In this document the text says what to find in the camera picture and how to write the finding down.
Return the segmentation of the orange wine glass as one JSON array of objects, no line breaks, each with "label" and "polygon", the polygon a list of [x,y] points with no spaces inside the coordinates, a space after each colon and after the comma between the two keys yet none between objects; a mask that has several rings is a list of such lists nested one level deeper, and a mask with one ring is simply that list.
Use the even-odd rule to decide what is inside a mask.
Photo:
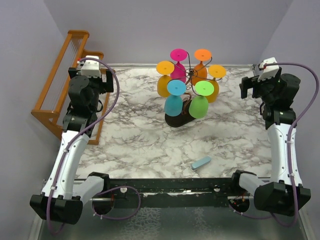
[{"label": "orange wine glass", "polygon": [[211,62],[212,53],[207,49],[201,48],[195,51],[194,57],[199,61],[199,63],[193,68],[193,76],[191,80],[193,86],[195,86],[196,83],[207,79],[208,72],[204,62]]}]

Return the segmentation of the green wine glass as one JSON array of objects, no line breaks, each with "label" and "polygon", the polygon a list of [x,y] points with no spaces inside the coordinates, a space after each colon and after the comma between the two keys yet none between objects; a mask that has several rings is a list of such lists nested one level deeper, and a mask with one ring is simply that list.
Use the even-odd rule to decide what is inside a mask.
[{"label": "green wine glass", "polygon": [[195,96],[189,106],[189,114],[195,119],[204,118],[207,115],[209,102],[207,96],[214,93],[214,86],[206,80],[199,81],[195,84]]}]

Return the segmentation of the blue wine glass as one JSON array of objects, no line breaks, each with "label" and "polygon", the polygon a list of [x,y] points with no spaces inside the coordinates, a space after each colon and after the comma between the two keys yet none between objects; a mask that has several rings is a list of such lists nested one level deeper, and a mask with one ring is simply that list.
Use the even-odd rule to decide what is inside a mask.
[{"label": "blue wine glass", "polygon": [[171,80],[167,84],[169,96],[165,100],[164,112],[170,117],[178,116],[183,109],[183,100],[181,95],[186,92],[186,85],[180,80]]}]

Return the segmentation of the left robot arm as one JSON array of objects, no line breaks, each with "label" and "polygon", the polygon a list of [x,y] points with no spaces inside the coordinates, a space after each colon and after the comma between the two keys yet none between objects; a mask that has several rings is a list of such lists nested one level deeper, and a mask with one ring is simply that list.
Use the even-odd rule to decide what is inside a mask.
[{"label": "left robot arm", "polygon": [[62,121],[59,152],[41,193],[32,195],[29,204],[43,220],[74,225],[92,197],[106,197],[111,190],[109,176],[104,173],[90,173],[80,185],[75,185],[74,179],[94,130],[93,123],[98,119],[97,113],[103,110],[98,106],[102,103],[99,97],[112,93],[114,86],[109,70],[86,76],[71,67],[68,74],[70,103]]}]

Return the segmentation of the pink wine glass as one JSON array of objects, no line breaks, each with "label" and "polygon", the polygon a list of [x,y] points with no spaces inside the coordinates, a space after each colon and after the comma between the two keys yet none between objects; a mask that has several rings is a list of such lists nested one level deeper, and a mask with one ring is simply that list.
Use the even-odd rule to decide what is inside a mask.
[{"label": "pink wine glass", "polygon": [[176,61],[174,63],[174,70],[170,74],[170,77],[173,80],[180,80],[183,83],[186,82],[187,77],[186,77],[186,69],[185,67],[181,64],[181,61],[184,61],[188,56],[188,53],[186,50],[182,48],[176,48],[170,52],[170,57],[173,61]]}]

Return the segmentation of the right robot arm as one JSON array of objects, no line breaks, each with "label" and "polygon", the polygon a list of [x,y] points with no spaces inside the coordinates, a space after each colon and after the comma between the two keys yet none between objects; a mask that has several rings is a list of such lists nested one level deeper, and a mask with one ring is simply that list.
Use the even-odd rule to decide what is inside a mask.
[{"label": "right robot arm", "polygon": [[267,80],[259,80],[258,76],[242,78],[241,98],[246,98],[252,89],[252,97],[262,100],[259,110],[271,146],[271,176],[269,182],[263,182],[253,172],[237,170],[229,184],[236,196],[245,192],[253,195],[256,209],[290,217],[311,198],[311,191],[303,187],[298,171],[296,113],[291,108],[300,82],[289,73],[279,73]]}]

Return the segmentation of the yellow wine glass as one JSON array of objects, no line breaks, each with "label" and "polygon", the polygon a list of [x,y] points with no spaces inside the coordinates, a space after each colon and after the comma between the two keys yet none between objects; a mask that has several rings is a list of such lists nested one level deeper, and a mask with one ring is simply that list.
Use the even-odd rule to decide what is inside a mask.
[{"label": "yellow wine glass", "polygon": [[156,71],[161,75],[157,82],[157,93],[161,97],[167,98],[170,95],[167,85],[172,80],[170,74],[173,73],[174,69],[174,64],[167,60],[161,61],[156,65]]},{"label": "yellow wine glass", "polygon": [[217,80],[222,79],[227,74],[227,71],[223,66],[214,64],[208,68],[208,74],[212,77],[209,82],[213,85],[214,91],[211,95],[207,96],[206,99],[209,103],[213,103],[216,101],[220,91]]}]

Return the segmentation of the yellow wine glass front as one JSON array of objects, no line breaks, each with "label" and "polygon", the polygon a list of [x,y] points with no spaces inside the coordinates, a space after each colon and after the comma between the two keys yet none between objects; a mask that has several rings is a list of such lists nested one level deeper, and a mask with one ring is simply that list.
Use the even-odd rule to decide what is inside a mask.
[{"label": "yellow wine glass front", "polygon": [[161,75],[157,82],[157,93],[161,97],[167,98],[170,95],[167,85],[172,80],[170,74],[173,73],[174,69],[174,64],[167,60],[161,61],[156,65],[156,71]]}]

